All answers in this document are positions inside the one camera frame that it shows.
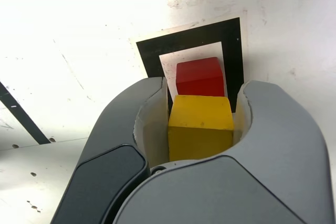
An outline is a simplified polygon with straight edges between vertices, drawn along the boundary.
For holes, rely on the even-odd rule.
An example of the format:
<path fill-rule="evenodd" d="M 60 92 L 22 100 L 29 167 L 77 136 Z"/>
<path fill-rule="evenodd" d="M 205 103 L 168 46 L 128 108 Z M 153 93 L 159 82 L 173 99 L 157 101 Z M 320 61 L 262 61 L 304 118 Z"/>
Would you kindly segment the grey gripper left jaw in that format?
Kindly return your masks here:
<path fill-rule="evenodd" d="M 167 80 L 142 79 L 102 111 L 52 223 L 112 223 L 131 192 L 169 161 Z"/>

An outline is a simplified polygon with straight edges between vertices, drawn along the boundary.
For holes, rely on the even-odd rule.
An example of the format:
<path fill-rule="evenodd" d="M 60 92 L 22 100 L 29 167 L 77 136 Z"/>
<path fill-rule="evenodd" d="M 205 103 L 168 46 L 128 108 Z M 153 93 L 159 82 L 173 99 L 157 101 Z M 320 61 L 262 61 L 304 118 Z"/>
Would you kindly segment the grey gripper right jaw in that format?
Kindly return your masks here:
<path fill-rule="evenodd" d="M 276 84 L 237 97 L 238 142 L 142 182 L 115 223 L 328 223 L 329 156 L 312 116 Z"/>

